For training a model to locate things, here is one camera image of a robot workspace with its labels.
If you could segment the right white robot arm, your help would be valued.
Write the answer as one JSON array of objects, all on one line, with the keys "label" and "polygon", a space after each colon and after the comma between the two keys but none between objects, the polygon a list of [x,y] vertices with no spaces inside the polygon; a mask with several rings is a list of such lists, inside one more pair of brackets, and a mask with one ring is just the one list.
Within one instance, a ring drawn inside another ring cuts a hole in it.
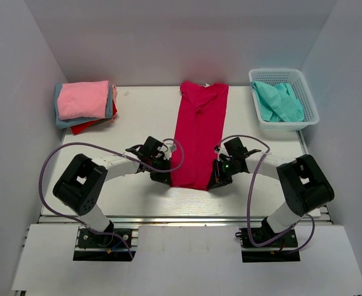
[{"label": "right white robot arm", "polygon": [[275,246],[303,217],[332,201],[334,190],[312,155],[281,157],[273,155],[267,144],[263,150],[249,150],[241,139],[240,135],[229,136],[214,148],[217,157],[207,188],[227,186],[234,175],[248,173],[252,176],[247,197],[250,206],[258,175],[279,181],[284,203],[264,218],[256,231],[247,224],[247,238],[253,246]]}]

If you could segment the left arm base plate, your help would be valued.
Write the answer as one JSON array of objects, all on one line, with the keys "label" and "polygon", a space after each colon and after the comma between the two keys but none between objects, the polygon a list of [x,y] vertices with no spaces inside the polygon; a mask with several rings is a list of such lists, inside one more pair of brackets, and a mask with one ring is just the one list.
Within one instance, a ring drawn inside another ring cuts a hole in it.
[{"label": "left arm base plate", "polygon": [[77,232],[74,261],[131,262],[138,245],[138,230],[119,228],[113,223],[105,230],[108,235],[96,234],[88,228]]}]

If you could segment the crimson red t shirt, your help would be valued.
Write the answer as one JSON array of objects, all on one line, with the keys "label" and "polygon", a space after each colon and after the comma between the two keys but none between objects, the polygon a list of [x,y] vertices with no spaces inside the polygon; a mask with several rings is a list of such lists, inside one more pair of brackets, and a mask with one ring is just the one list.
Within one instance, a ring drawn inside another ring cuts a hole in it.
[{"label": "crimson red t shirt", "polygon": [[200,86],[186,81],[179,88],[181,103],[175,128],[178,148],[171,155],[173,187],[207,190],[215,146],[223,135],[229,86]]}]

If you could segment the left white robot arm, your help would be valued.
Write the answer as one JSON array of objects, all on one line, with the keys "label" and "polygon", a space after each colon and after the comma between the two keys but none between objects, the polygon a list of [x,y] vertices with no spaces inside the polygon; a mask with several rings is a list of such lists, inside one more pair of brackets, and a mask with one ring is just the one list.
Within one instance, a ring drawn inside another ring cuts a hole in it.
[{"label": "left white robot arm", "polygon": [[93,239],[101,246],[113,241],[113,223],[103,214],[97,201],[106,181],[126,175],[149,172],[154,180],[170,183],[170,160],[175,144],[165,144],[149,136],[122,154],[91,159],[74,156],[53,188],[53,195],[73,211],[85,226],[93,230]]}]

